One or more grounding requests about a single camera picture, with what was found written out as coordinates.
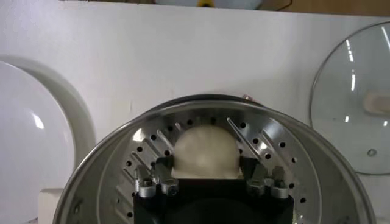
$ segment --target stainless steel pot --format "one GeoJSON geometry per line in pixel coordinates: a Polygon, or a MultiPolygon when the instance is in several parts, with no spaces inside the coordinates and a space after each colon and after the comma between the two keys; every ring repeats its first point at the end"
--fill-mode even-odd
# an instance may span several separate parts
{"type": "Polygon", "coordinates": [[[159,156],[174,154],[186,129],[202,124],[229,131],[243,155],[260,159],[269,170],[284,167],[295,201],[294,222],[375,223],[358,177],[329,142],[285,114],[223,95],[164,103],[108,135],[73,173],[54,223],[133,223],[137,164],[150,169],[159,156]]]}

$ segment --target metal clamp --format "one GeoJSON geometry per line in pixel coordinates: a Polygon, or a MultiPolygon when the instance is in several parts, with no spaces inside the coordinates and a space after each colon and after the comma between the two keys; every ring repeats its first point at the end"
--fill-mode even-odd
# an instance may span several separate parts
{"type": "Polygon", "coordinates": [[[154,167],[154,176],[161,185],[161,191],[167,196],[175,196],[179,191],[179,181],[171,176],[170,171],[163,164],[157,163],[154,167]]]}
{"type": "Polygon", "coordinates": [[[156,194],[156,184],[149,175],[146,167],[138,165],[135,170],[135,190],[141,198],[150,198],[156,194]]]}
{"type": "Polygon", "coordinates": [[[285,184],[285,170],[282,166],[276,166],[272,171],[272,179],[274,184],[271,186],[271,195],[275,198],[288,198],[288,189],[285,184]]]}
{"type": "Polygon", "coordinates": [[[261,163],[256,164],[252,178],[247,180],[247,190],[250,195],[262,196],[266,193],[267,183],[270,183],[270,179],[267,180],[267,168],[261,163]]]}

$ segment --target glass lid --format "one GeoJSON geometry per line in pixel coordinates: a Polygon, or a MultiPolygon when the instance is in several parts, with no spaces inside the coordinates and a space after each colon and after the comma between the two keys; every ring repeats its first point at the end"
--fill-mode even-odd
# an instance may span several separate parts
{"type": "Polygon", "coordinates": [[[322,64],[310,99],[312,127],[360,173],[390,173],[390,23],[359,30],[322,64]]]}

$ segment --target white dough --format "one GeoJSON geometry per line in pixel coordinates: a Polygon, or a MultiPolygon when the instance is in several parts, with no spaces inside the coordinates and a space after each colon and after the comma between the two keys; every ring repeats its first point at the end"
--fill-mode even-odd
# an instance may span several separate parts
{"type": "Polygon", "coordinates": [[[174,149],[176,178],[225,178],[240,175],[235,138],[212,125],[191,128],[177,140],[174,149]]]}

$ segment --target black mechanism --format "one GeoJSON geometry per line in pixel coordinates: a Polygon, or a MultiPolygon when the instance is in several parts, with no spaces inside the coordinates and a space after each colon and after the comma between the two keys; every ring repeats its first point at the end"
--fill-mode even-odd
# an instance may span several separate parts
{"type": "MultiPolygon", "coordinates": [[[[159,158],[169,171],[173,156],[159,158]]],[[[247,180],[258,161],[240,158],[244,179],[178,179],[179,191],[166,195],[161,186],[153,197],[134,197],[135,224],[291,224],[294,200],[275,198],[267,187],[262,195],[250,194],[247,180]]]]}

